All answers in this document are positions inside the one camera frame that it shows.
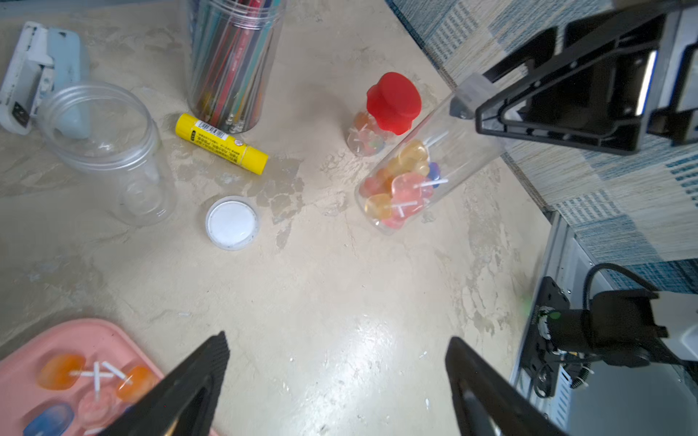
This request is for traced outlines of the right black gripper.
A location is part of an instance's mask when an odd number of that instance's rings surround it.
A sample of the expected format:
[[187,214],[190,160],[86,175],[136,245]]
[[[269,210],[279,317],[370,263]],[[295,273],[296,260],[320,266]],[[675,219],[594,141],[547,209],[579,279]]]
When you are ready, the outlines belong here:
[[529,72],[476,110],[486,136],[630,156],[697,142],[697,4],[647,1],[547,28],[483,73]]

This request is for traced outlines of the white lid candy jar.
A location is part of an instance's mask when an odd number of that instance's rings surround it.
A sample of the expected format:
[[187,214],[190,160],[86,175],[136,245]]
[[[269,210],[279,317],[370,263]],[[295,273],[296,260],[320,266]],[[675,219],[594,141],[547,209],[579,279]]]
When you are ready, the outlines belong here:
[[505,152],[476,132],[476,109],[496,91],[468,76],[361,181],[356,200],[374,228],[395,233]]

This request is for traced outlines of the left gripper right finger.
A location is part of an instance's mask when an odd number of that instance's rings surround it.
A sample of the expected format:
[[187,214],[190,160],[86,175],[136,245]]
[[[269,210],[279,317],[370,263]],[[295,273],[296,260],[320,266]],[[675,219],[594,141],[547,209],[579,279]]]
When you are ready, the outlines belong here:
[[463,339],[450,339],[445,368],[462,435],[564,434]]

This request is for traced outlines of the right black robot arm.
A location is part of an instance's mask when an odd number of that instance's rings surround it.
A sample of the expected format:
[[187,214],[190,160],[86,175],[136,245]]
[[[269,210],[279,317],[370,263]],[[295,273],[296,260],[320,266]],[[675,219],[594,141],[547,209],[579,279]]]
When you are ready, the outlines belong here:
[[[674,146],[697,140],[697,5],[646,1],[548,28],[492,67],[496,82],[527,75],[478,105],[476,131],[616,156],[647,136]],[[697,358],[697,316],[680,294],[637,279],[630,290],[593,294],[585,276],[578,309],[537,307],[538,356],[637,368]]]

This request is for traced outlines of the translucent white jar lid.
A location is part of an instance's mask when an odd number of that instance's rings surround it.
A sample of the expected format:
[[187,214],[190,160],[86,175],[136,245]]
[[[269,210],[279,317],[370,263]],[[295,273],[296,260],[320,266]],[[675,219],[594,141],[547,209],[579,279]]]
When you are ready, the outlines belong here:
[[227,196],[216,201],[205,217],[205,231],[220,249],[239,251],[250,245],[260,230],[256,209],[242,196]]

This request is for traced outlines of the clear candy jar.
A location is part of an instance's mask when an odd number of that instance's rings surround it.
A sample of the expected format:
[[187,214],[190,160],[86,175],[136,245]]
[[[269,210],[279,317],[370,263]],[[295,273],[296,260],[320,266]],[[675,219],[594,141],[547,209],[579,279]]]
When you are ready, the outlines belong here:
[[37,124],[48,148],[114,218],[147,226],[174,212],[176,187],[159,129],[134,94],[102,82],[69,85],[45,98]]

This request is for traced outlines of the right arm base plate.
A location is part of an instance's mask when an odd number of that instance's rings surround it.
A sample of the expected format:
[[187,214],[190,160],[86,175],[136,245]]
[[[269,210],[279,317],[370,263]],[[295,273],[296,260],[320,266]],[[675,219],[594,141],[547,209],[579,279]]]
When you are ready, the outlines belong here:
[[567,310],[570,303],[565,292],[549,276],[545,276],[534,300],[533,315],[526,329],[519,368],[534,382],[533,392],[541,398],[552,398],[559,374],[561,357],[554,352],[545,325],[549,312]]

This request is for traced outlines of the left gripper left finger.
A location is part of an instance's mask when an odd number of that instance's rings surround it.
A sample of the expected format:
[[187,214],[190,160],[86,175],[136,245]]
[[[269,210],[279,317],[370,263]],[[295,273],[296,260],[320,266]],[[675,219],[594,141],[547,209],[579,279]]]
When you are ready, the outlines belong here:
[[211,336],[101,434],[209,434],[229,358],[225,333]]

